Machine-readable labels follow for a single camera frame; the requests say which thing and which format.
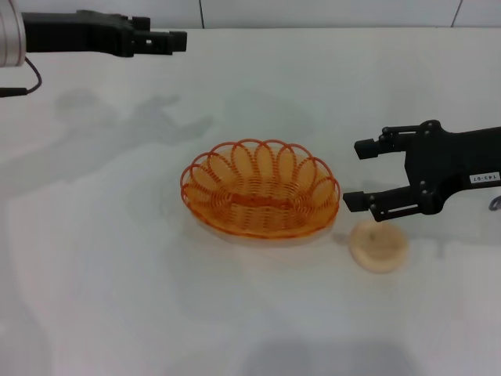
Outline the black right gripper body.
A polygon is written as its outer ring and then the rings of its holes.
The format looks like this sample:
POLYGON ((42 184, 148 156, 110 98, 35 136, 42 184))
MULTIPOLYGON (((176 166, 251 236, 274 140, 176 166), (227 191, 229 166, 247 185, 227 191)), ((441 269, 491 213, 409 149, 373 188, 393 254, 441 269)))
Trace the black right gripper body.
POLYGON ((425 215, 464 190, 500 186, 500 128, 448 132, 428 121, 405 150, 405 171, 412 197, 425 215))

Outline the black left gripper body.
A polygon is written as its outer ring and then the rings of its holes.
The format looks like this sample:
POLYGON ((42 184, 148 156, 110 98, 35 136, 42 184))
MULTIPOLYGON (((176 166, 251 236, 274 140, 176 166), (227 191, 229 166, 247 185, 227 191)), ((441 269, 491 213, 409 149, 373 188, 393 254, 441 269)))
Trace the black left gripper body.
POLYGON ((101 52, 132 57, 134 29, 126 16, 78 10, 23 13, 28 52, 101 52))

